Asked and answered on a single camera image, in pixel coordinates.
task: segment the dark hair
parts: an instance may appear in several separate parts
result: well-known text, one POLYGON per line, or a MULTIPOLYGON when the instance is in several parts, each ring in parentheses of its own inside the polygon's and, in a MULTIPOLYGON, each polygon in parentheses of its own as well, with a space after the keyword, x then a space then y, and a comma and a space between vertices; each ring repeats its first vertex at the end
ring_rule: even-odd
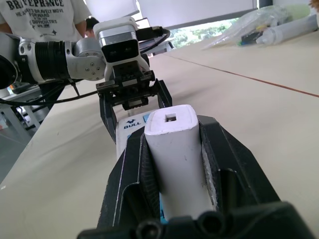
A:
POLYGON ((92 30, 94 25, 99 23, 99 21, 97 19, 95 19, 94 17, 91 18, 87 18, 86 20, 86 30, 92 30))

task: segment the rectangular hole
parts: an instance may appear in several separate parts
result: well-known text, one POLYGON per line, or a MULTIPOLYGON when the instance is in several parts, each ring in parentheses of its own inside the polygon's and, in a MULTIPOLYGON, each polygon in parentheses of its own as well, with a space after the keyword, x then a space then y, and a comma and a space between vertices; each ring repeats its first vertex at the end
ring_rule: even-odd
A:
POLYGON ((176 114, 165 115, 165 122, 176 121, 176 114))

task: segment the red line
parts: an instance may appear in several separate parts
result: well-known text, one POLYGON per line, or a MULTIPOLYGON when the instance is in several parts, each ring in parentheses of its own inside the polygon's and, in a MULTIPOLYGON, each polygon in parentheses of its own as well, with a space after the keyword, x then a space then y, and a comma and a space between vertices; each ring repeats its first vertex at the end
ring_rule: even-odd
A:
POLYGON ((213 69, 213 70, 216 70, 216 71, 225 72, 225 73, 232 74, 232 75, 235 75, 235 76, 241 76, 241 77, 244 77, 244 78, 247 78, 247 79, 250 79, 250 80, 259 81, 259 82, 262 82, 262 83, 265 83, 265 84, 268 84, 268 85, 277 86, 277 87, 280 87, 280 88, 284 88, 284 89, 287 89, 287 90, 291 90, 291 91, 295 91, 295 92, 299 92, 299 93, 302 93, 302 94, 305 94, 305 95, 314 96, 314 97, 319 98, 319 95, 312 94, 312 93, 305 92, 305 91, 300 91, 300 90, 297 90, 297 89, 294 89, 294 88, 291 88, 291 87, 288 87, 288 86, 283 86, 283 85, 279 85, 279 84, 276 84, 276 83, 271 83, 271 82, 268 82, 268 81, 259 80, 259 79, 256 79, 256 78, 253 78, 253 77, 249 77, 249 76, 243 76, 243 75, 240 75, 240 74, 237 74, 237 73, 234 73, 234 72, 217 69, 217 68, 210 67, 210 66, 205 66, 205 65, 198 64, 198 63, 191 62, 191 61, 187 61, 187 60, 184 60, 184 59, 181 59, 181 58, 178 58, 178 57, 173 57, 173 56, 169 56, 169 57, 175 58, 175 59, 178 59, 178 60, 181 60, 181 61, 193 63, 193 64, 198 65, 198 66, 203 66, 203 67, 206 67, 206 68, 210 68, 210 69, 213 69))

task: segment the white t-shirt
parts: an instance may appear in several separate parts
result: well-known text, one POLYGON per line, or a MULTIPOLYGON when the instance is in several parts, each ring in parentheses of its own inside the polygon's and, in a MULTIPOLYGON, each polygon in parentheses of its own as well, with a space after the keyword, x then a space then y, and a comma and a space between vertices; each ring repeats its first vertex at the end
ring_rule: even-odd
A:
POLYGON ((0 24, 38 41, 77 41, 75 28, 91 15, 83 0, 0 0, 0 24))

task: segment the white power bank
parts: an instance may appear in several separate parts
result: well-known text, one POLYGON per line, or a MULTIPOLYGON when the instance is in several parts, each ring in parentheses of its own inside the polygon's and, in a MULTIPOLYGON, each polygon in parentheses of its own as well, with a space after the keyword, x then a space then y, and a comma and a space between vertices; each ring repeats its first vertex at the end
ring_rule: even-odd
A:
POLYGON ((194 109, 181 105, 152 112, 145 136, 159 173, 165 219, 197 219, 203 212, 212 211, 194 109))

